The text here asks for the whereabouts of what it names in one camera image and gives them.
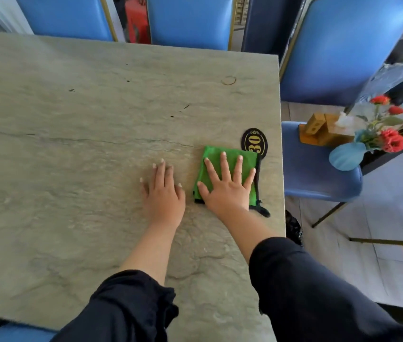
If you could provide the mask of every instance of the green cloth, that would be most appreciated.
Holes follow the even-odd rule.
[[[219,178],[222,178],[221,175],[221,152],[225,151],[227,153],[227,161],[228,166],[230,168],[230,173],[233,173],[235,168],[236,160],[239,155],[243,156],[243,175],[242,175],[242,183],[249,176],[249,173],[252,168],[255,168],[257,164],[257,153],[251,151],[243,151],[238,149],[227,149],[215,146],[206,146],[204,148],[203,157],[201,159],[201,167],[198,173],[197,180],[194,186],[194,197],[195,199],[203,200],[201,198],[200,193],[198,192],[197,182],[203,182],[206,187],[208,187],[209,191],[212,191],[212,183],[209,178],[208,172],[206,170],[206,166],[204,165],[204,159],[207,157],[211,161],[214,169],[216,169]],[[252,184],[251,193],[249,195],[249,205],[257,205],[257,196],[255,194],[255,185]]]

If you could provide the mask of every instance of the wooden napkin holder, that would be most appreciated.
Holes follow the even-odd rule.
[[[307,124],[299,126],[300,142],[310,145],[337,147],[351,143],[354,134],[336,126],[339,115],[314,113]]]

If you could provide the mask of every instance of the hand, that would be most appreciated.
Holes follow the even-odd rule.
[[[181,184],[175,186],[173,166],[166,168],[162,159],[159,166],[154,163],[152,167],[149,184],[140,178],[143,207],[149,225],[176,229],[184,215],[185,192]]]
[[[197,186],[208,209],[214,212],[218,217],[220,217],[222,212],[226,212],[232,208],[249,210],[249,194],[254,181],[255,168],[251,169],[249,176],[242,185],[242,156],[238,156],[238,159],[236,160],[236,166],[233,171],[233,180],[232,176],[230,175],[227,154],[225,152],[221,153],[222,181],[219,179],[214,166],[208,158],[204,159],[204,164],[208,170],[208,175],[212,182],[213,189],[210,193],[206,185],[201,181],[197,183]]]

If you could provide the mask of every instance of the stone tabletop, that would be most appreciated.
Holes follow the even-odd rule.
[[[285,235],[278,79],[276,56],[0,33],[0,317],[74,318],[144,231],[139,178],[164,158],[187,193],[170,340],[274,340],[239,249],[192,188],[205,145],[239,148],[259,128],[266,222]]]

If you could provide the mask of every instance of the black shirt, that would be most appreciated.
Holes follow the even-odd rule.
[[[257,245],[249,274],[279,342],[403,341],[403,325],[288,239]],[[166,341],[179,313],[174,298],[142,271],[119,272],[52,341]]]

